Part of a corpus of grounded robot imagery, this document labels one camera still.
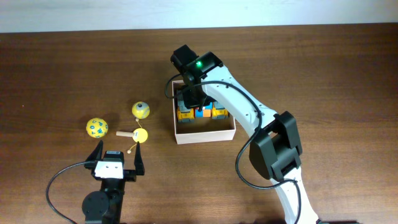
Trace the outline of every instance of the wooden table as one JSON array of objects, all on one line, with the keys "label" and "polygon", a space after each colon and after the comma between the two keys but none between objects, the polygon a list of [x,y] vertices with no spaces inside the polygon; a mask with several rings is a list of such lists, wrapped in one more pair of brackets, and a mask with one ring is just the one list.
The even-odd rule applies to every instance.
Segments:
[{"label": "wooden table", "polygon": [[[164,85],[173,50],[212,51],[267,106],[297,119],[303,181],[324,220],[398,220],[398,24],[123,30],[0,35],[0,223],[65,223],[45,201],[61,168],[98,143],[90,118],[110,127],[105,150],[127,150],[134,102],[142,121],[146,175],[126,185],[127,223],[268,223],[284,219],[274,190],[243,184],[234,170],[248,139],[177,145]],[[241,161],[249,181],[268,185]],[[125,168],[133,169],[126,155]],[[100,182],[82,167],[57,179],[50,198],[84,222],[81,203]]]}]

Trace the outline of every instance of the cardboard box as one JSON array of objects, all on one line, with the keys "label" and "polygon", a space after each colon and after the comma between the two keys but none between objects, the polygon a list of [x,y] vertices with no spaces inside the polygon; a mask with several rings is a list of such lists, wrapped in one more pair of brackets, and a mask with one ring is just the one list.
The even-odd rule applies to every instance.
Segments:
[{"label": "cardboard box", "polygon": [[[183,86],[183,81],[173,81],[172,91]],[[179,123],[177,121],[177,99],[173,100],[174,135],[177,144],[198,142],[227,141],[234,138],[236,125],[234,117],[229,114],[228,119],[195,118],[192,123]]]}]

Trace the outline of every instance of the white wall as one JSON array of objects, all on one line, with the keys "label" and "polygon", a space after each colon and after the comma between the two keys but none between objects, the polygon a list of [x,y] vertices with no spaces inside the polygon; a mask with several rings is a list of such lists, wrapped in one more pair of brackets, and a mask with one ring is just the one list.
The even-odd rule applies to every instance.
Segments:
[{"label": "white wall", "polygon": [[0,32],[398,22],[397,0],[0,0]]}]

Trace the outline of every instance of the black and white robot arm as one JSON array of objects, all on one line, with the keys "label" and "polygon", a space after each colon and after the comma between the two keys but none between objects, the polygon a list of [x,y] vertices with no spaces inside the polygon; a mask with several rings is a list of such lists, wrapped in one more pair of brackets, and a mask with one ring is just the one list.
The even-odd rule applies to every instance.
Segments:
[{"label": "black and white robot arm", "polygon": [[[301,194],[301,215],[297,223],[316,224],[318,215],[310,205],[302,182],[299,158],[302,147],[293,116],[289,112],[279,115],[255,99],[211,52],[199,57],[184,45],[174,52],[171,61],[182,74],[185,88],[190,89],[183,95],[187,108],[198,106],[201,108],[211,101],[218,101],[238,120],[248,136],[254,134],[259,124],[258,116],[262,116],[262,129],[250,145],[250,161],[258,173],[271,180],[273,184],[285,179],[296,180]],[[213,81],[229,83],[239,88],[257,104],[260,113],[242,93],[222,83],[193,86]],[[277,135],[271,138],[271,132]],[[282,184],[276,188],[276,191],[287,224],[295,223],[299,210],[295,184],[292,182]]]}]

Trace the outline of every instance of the ball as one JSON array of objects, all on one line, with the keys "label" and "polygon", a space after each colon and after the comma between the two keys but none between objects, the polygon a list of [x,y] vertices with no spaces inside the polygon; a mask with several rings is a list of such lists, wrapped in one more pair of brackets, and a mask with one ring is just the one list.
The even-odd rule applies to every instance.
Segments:
[{"label": "ball", "polygon": [[133,131],[132,138],[135,142],[144,143],[148,139],[148,132],[144,128],[137,128]]},{"label": "ball", "polygon": [[149,106],[145,102],[137,102],[132,106],[132,114],[138,119],[145,119],[148,117],[150,110]]},{"label": "ball", "polygon": [[87,122],[86,131],[93,138],[101,138],[108,132],[108,124],[101,118],[93,118]]}]

